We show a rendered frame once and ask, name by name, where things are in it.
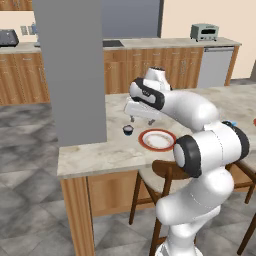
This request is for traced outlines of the silver dishwasher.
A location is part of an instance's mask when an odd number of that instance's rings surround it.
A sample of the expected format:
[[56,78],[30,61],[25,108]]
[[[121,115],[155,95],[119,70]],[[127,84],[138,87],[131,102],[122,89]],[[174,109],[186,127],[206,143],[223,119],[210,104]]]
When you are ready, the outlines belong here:
[[222,87],[225,84],[234,47],[205,47],[198,78],[198,88]]

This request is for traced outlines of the dark grey toaster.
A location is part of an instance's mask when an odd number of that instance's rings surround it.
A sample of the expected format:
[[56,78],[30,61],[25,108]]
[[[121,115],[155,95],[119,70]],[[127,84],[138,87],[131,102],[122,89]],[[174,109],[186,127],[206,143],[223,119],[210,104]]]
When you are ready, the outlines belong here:
[[0,30],[0,47],[16,47],[18,44],[19,39],[14,29]]

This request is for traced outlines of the wooden wall cupboard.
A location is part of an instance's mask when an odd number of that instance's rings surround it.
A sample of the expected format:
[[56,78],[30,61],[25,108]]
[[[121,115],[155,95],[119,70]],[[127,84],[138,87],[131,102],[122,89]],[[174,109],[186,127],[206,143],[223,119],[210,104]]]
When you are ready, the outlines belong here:
[[32,0],[0,0],[0,11],[32,11]]

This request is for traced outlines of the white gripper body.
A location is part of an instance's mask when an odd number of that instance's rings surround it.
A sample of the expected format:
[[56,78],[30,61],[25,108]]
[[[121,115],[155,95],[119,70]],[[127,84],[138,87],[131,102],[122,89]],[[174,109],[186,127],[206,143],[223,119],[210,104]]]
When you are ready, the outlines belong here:
[[150,106],[141,103],[141,102],[135,102],[132,99],[129,99],[126,102],[124,113],[127,114],[129,117],[133,116],[134,119],[136,117],[139,118],[146,118],[149,121],[150,120],[160,120],[162,115],[159,111],[155,110],[154,108],[151,108]]

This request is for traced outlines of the black hob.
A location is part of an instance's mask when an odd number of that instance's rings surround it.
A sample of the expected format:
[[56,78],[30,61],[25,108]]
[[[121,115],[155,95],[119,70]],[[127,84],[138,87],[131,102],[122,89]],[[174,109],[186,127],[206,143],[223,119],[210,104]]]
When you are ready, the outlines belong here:
[[124,47],[120,40],[103,40],[103,47]]

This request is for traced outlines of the wooden island cabinet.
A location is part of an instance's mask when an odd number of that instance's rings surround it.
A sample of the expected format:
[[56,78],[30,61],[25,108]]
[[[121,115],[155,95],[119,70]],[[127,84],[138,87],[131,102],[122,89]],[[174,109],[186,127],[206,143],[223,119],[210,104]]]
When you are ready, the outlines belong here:
[[130,212],[136,170],[61,179],[75,256],[95,256],[93,217]]

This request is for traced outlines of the pale green toaster oven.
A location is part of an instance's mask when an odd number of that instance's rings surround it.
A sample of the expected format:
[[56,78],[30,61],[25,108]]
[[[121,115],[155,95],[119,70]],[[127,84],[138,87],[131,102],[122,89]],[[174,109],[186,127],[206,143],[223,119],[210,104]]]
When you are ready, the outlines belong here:
[[216,41],[219,27],[212,24],[200,23],[191,26],[190,38],[199,41]]

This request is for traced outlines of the tall grey panel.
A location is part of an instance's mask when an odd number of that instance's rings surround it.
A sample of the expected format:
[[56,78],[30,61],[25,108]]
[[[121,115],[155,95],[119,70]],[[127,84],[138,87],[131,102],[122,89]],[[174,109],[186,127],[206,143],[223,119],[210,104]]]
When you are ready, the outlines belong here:
[[100,0],[32,0],[61,147],[107,140]]

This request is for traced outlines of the wooden base cupboard run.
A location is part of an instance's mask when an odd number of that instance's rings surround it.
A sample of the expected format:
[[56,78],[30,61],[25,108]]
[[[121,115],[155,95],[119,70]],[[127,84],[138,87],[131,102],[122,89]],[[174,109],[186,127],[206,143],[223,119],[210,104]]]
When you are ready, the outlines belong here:
[[[202,77],[204,47],[106,50],[104,84],[107,94],[126,93],[132,80],[151,66],[166,70],[174,89],[195,88]],[[0,106],[48,103],[50,93],[41,50],[31,46],[0,52]]]

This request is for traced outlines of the wooden stool with cushion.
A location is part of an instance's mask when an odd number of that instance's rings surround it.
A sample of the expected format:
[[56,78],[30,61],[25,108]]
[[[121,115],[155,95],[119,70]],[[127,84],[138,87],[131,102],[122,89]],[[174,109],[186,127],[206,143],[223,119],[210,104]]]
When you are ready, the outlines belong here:
[[[243,159],[240,161],[236,161],[235,163],[228,164],[226,166],[226,169],[230,171],[233,166],[236,166],[237,168],[239,168],[249,178],[249,181],[247,182],[235,183],[234,185],[235,189],[241,189],[241,188],[248,189],[248,192],[245,198],[245,203],[248,204],[252,197],[254,189],[256,188],[256,165],[249,164],[245,159]],[[251,223],[243,237],[243,240],[237,250],[238,256],[242,255],[255,229],[256,229],[256,213],[254,214],[251,220]]]
[[[155,160],[150,167],[140,169],[137,172],[129,224],[133,224],[137,205],[156,204],[160,198],[177,192],[190,181],[189,175],[172,161]],[[144,183],[149,198],[139,199],[141,183]]]

